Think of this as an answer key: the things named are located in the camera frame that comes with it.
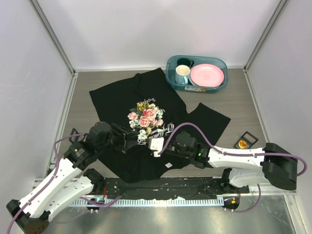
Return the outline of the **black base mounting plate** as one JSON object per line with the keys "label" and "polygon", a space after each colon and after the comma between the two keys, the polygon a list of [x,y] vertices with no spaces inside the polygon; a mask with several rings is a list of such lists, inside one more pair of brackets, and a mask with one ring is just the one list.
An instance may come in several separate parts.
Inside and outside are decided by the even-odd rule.
{"label": "black base mounting plate", "polygon": [[105,188],[109,199],[121,196],[128,200],[215,199],[217,195],[248,194],[250,191],[247,186],[237,189],[213,177],[162,177],[136,183],[106,178]]}

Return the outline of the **dark green mug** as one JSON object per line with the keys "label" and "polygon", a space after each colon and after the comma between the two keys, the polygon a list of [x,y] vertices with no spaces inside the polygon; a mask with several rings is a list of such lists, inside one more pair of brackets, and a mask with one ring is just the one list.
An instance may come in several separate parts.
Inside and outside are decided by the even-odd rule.
{"label": "dark green mug", "polygon": [[191,69],[192,66],[194,65],[194,61],[188,58],[179,58],[177,60],[177,66],[181,66],[181,65],[187,66]]}

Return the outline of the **white garment label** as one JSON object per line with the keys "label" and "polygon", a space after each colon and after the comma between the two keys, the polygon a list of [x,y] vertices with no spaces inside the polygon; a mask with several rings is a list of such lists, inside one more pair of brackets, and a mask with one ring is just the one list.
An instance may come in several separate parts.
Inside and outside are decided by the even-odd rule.
{"label": "white garment label", "polygon": [[165,164],[165,166],[166,166],[167,168],[170,168],[170,167],[172,167],[172,164],[168,162],[167,164]]}

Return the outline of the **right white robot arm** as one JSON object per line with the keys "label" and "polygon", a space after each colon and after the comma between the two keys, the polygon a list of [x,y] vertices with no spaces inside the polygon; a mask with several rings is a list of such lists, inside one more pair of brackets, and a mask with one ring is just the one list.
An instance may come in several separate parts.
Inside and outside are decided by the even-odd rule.
{"label": "right white robot arm", "polygon": [[230,193],[254,184],[271,184],[288,191],[297,187],[298,160],[275,143],[264,148],[227,149],[199,143],[187,132],[168,139],[159,152],[187,159],[197,168],[224,168],[220,187]]}

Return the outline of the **pink plate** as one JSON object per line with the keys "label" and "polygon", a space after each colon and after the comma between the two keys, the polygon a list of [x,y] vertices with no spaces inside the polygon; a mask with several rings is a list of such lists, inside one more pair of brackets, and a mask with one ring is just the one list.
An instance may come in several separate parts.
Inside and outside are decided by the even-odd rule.
{"label": "pink plate", "polygon": [[193,85],[214,88],[224,81],[224,73],[215,65],[200,64],[191,69],[190,80]]}

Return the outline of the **right black display box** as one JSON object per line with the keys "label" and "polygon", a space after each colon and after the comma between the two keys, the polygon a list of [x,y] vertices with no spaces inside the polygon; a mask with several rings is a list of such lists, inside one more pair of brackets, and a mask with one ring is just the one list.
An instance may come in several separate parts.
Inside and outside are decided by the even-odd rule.
{"label": "right black display box", "polygon": [[238,147],[238,142],[240,140],[244,140],[247,142],[248,147],[246,149],[250,149],[252,148],[258,141],[259,139],[257,137],[255,137],[253,134],[251,134],[250,132],[246,131],[239,139],[238,141],[235,143],[234,148],[236,149],[241,149]]}

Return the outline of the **teal plastic basin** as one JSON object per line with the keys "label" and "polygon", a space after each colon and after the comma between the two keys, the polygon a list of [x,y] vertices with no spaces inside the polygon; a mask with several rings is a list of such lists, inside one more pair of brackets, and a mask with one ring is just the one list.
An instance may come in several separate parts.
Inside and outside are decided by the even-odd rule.
{"label": "teal plastic basin", "polygon": [[[202,86],[197,86],[193,85],[190,80],[189,76],[189,81],[187,85],[181,85],[177,84],[175,82],[175,75],[176,75],[176,67],[177,67],[177,60],[179,58],[188,58],[194,61],[194,65],[192,66],[195,67],[196,65],[200,64],[212,64],[217,67],[219,67],[222,72],[224,73],[224,81],[217,87],[202,87]],[[171,85],[171,87],[175,90],[183,90],[183,91],[195,91],[195,92],[208,92],[208,93],[216,93],[220,89],[223,89],[227,86],[228,84],[228,74],[227,74],[227,65],[224,61],[218,59],[218,58],[211,58],[211,57],[201,57],[201,56],[184,56],[184,55],[176,55],[167,61],[166,65],[166,81]]]}

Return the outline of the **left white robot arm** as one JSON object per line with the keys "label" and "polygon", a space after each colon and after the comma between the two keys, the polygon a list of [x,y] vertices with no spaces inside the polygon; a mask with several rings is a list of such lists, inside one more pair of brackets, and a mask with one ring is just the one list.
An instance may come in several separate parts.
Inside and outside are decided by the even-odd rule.
{"label": "left white robot arm", "polygon": [[88,133],[73,130],[67,139],[70,147],[63,157],[56,155],[53,171],[28,195],[12,199],[6,208],[25,234],[43,233],[53,218],[71,202],[88,194],[100,194],[104,177],[89,165],[104,152],[126,152],[137,144],[137,130],[117,124],[97,122]]}

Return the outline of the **light blue mug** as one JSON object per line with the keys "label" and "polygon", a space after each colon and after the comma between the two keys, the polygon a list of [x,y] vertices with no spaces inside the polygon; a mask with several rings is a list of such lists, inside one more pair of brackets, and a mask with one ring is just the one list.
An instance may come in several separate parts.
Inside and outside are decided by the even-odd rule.
{"label": "light blue mug", "polygon": [[190,76],[190,68],[186,65],[179,65],[175,69],[175,82],[181,85],[187,85]]}

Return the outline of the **black display box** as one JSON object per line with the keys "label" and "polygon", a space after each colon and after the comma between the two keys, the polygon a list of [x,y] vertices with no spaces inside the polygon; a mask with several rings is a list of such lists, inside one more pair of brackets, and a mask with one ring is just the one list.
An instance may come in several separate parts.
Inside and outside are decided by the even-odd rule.
{"label": "black display box", "polygon": [[70,137],[68,140],[71,144],[74,144],[74,143],[77,143],[79,141],[83,141],[85,139],[86,135],[87,135],[86,133],[84,133],[84,134],[79,133],[76,128],[72,128],[71,133],[70,133]]}
{"label": "black display box", "polygon": [[258,141],[259,139],[257,137],[255,137],[253,134],[251,134],[250,132],[246,131],[239,139],[238,141],[235,143],[234,148],[236,149],[241,149],[238,147],[238,142],[240,140],[244,140],[247,142],[248,147],[246,149],[250,149],[252,148]]}

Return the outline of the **left black display box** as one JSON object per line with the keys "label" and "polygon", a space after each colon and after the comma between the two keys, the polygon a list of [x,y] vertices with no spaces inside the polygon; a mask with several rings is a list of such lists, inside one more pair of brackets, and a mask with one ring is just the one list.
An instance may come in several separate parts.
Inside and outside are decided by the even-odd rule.
{"label": "left black display box", "polygon": [[86,133],[84,133],[84,134],[79,133],[76,128],[72,128],[71,133],[70,133],[70,137],[68,140],[71,144],[74,144],[74,143],[77,143],[79,141],[83,141],[85,139],[86,135],[87,135]]}

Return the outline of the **round orange brooch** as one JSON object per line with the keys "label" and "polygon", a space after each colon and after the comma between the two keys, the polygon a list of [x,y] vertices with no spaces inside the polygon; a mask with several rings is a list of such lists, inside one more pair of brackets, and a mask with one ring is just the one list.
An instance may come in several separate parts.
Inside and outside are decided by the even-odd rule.
{"label": "round orange brooch", "polygon": [[246,149],[246,148],[248,147],[247,142],[244,141],[244,140],[240,140],[240,141],[238,142],[237,145],[238,145],[238,147],[241,148],[241,149]]}

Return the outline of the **black floral print t-shirt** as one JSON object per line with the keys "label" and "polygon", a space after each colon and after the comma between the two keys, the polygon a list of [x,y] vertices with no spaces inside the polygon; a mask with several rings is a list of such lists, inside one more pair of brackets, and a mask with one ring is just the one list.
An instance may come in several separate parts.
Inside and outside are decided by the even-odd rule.
{"label": "black floral print t-shirt", "polygon": [[[216,144],[230,123],[229,117],[202,103],[188,113],[161,69],[110,83],[91,91],[90,97],[100,121],[137,130],[147,140],[186,131],[199,143]],[[128,183],[158,179],[165,172],[190,163],[176,156],[154,157],[147,143],[125,153],[110,150],[99,160]]]}

